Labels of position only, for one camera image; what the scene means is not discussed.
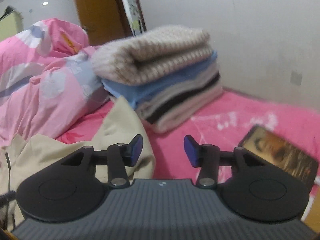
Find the blue folded cloth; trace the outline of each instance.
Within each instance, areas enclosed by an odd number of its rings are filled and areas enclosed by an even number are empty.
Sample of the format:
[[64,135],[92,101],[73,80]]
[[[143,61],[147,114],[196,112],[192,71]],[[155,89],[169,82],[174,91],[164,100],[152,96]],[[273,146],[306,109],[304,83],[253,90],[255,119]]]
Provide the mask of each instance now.
[[150,101],[156,94],[176,83],[194,79],[199,73],[207,69],[217,59],[217,52],[214,51],[210,58],[198,63],[194,63],[186,68],[176,71],[168,76],[164,76],[154,82],[129,86],[120,84],[108,79],[102,79],[105,90],[109,91],[116,98],[121,95],[127,99],[133,109],[144,101]]

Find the stack of folded clothes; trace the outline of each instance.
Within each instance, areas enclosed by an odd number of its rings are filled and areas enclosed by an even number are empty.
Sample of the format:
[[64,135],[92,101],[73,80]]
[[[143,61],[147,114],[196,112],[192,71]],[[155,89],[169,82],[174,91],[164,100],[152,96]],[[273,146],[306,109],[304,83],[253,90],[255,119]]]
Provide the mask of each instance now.
[[101,46],[93,70],[155,132],[166,132],[222,93],[209,37],[202,29],[164,26]]

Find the circular pad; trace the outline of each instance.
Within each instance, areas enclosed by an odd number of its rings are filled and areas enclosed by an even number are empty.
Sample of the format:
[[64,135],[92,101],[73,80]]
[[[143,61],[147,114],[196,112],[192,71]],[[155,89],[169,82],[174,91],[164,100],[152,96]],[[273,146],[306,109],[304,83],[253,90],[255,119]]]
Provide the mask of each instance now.
[[307,187],[275,166],[256,166],[236,174],[221,194],[236,213],[261,222],[280,222],[299,216],[309,201]]
[[61,223],[79,219],[95,210],[105,195],[100,181],[85,172],[52,173],[40,171],[23,181],[17,190],[17,203],[25,218]]

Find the bed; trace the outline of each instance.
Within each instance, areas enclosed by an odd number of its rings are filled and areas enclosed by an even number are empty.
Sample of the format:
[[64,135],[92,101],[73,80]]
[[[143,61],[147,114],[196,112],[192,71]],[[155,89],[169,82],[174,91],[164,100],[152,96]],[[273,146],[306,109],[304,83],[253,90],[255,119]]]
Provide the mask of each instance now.
[[[65,144],[92,140],[114,105],[85,64],[94,52],[79,26],[58,19],[0,43],[1,147],[17,134],[24,140],[42,134]],[[196,180],[199,170],[184,153],[185,135],[230,151],[256,124],[320,160],[319,113],[224,91],[171,132],[156,134],[145,126],[156,158],[153,178]],[[229,167],[220,168],[219,181],[230,174]]]

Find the beige knit blanket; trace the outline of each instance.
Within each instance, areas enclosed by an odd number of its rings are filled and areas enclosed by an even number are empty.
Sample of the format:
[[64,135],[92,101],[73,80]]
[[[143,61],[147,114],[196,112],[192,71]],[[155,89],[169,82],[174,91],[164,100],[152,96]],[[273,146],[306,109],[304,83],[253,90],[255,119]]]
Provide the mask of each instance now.
[[102,45],[92,56],[93,71],[115,82],[142,85],[210,57],[209,38],[203,29],[163,26]]

